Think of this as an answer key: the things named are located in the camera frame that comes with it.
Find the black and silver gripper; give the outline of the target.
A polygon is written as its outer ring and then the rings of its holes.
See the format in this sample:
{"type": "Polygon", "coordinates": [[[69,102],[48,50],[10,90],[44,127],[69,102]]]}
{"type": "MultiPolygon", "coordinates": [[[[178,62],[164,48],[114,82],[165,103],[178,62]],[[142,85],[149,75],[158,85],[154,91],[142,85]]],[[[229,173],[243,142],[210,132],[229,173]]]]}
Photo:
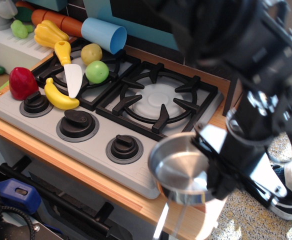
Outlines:
{"type": "Polygon", "coordinates": [[[273,172],[265,146],[268,139],[252,141],[229,129],[216,150],[204,137],[208,125],[194,126],[196,146],[208,156],[207,189],[215,199],[224,200],[235,189],[255,191],[266,206],[276,205],[287,195],[283,183],[273,172]]]}

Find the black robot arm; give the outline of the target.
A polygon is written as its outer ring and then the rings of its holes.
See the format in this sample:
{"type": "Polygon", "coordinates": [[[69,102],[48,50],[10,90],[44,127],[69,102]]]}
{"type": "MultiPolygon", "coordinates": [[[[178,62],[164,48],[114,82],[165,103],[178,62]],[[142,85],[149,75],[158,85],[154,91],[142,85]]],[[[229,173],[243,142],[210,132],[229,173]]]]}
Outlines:
{"type": "Polygon", "coordinates": [[[207,186],[216,199],[245,186],[265,205],[287,191],[258,167],[273,139],[292,134],[292,32],[284,0],[149,0],[170,26],[188,65],[222,65],[243,86],[237,110],[227,114],[220,153],[210,155],[207,186]]]}

